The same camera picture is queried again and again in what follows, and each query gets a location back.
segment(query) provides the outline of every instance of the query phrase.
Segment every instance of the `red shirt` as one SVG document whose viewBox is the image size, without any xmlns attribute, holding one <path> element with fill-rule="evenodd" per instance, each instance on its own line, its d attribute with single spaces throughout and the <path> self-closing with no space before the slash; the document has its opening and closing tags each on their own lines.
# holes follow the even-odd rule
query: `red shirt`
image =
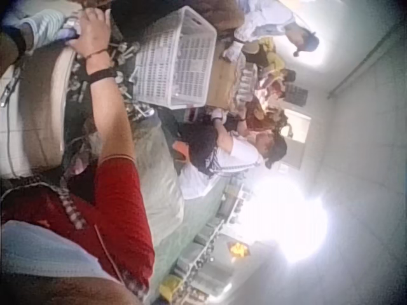
<svg viewBox="0 0 407 305">
<path fill-rule="evenodd" d="M 118 277 L 108 254 L 145 287 L 153 273 L 155 253 L 140 181 L 134 163 L 126 158 L 104 161 L 96 170 L 95 205 L 71 195 L 87 225 L 76 230 L 59 197 L 46 187 L 12 192 L 3 203 L 2 224 L 9 220 L 43 226 L 79 244 L 99 259 L 102 268 Z M 102 236 L 97 236 L 95 225 Z"/>
</svg>

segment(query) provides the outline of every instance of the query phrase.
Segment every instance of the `red sleeve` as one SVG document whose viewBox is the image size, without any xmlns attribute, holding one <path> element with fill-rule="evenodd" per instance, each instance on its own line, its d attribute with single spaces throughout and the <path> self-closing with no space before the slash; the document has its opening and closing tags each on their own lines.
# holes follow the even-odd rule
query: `red sleeve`
<svg viewBox="0 0 407 305">
<path fill-rule="evenodd" d="M 114 244 L 115 259 L 148 287 L 155 253 L 139 175 L 132 160 L 111 158 L 99 165 L 95 206 L 104 221 L 115 228 L 115 233 L 104 232 Z"/>
</svg>

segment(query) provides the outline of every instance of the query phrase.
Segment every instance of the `floor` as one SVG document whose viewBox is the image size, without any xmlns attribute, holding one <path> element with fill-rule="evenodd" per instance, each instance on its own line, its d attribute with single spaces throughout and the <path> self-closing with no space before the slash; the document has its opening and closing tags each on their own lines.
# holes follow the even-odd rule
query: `floor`
<svg viewBox="0 0 407 305">
<path fill-rule="evenodd" d="M 195 235 L 203 228 L 205 223 L 216 215 L 228 180 L 222 178 L 204 198 L 185 201 L 183 223 L 156 248 L 154 273 L 150 279 L 150 294 L 146 304 L 149 304 L 158 296 L 160 282 L 169 273 L 181 251 L 193 241 Z"/>
</svg>

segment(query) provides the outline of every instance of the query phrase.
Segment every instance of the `white plastic crate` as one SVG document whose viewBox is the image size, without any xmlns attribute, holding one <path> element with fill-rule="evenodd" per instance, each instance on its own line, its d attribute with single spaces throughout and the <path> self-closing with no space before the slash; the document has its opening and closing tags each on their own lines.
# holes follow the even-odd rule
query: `white plastic crate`
<svg viewBox="0 0 407 305">
<path fill-rule="evenodd" d="M 135 59 L 138 100 L 170 109 L 205 105 L 216 30 L 189 6 L 150 25 Z"/>
</svg>

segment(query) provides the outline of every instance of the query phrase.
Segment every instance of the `glove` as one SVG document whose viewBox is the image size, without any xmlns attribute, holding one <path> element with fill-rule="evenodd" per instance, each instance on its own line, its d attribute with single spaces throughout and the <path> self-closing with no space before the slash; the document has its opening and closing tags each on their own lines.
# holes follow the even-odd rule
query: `glove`
<svg viewBox="0 0 407 305">
<path fill-rule="evenodd" d="M 35 49 L 53 42 L 64 21 L 64 14 L 56 10 L 43 10 L 31 17 L 22 19 L 19 24 L 29 24 L 34 36 L 32 48 L 26 53 L 32 55 Z"/>
<path fill-rule="evenodd" d="M 222 120 L 222 124 L 226 123 L 226 115 L 223 111 L 223 109 L 221 108 L 216 108 L 215 110 L 212 111 L 212 115 L 210 116 L 210 119 L 213 121 L 214 119 L 221 119 Z"/>
<path fill-rule="evenodd" d="M 231 62 L 236 62 L 242 52 L 243 44 L 234 41 L 231 46 L 223 52 L 223 57 Z"/>
</svg>

